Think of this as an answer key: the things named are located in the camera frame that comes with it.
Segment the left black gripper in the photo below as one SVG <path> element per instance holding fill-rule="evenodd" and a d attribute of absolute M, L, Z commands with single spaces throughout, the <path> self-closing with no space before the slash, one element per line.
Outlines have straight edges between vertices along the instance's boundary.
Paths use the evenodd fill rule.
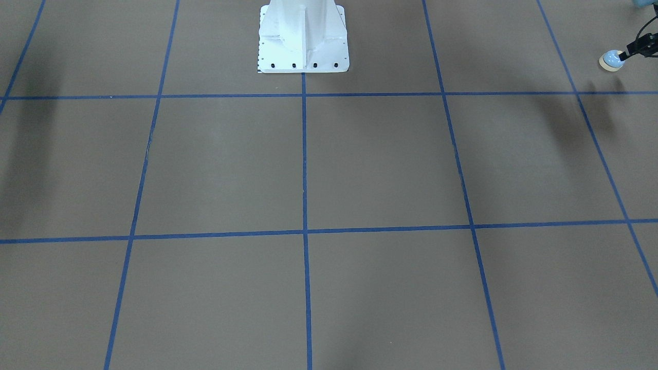
<path fill-rule="evenodd" d="M 619 61 L 625 62 L 632 56 L 656 57 L 657 52 L 657 33 L 647 33 L 637 36 L 632 43 L 632 47 L 627 47 L 625 51 L 618 51 Z"/>

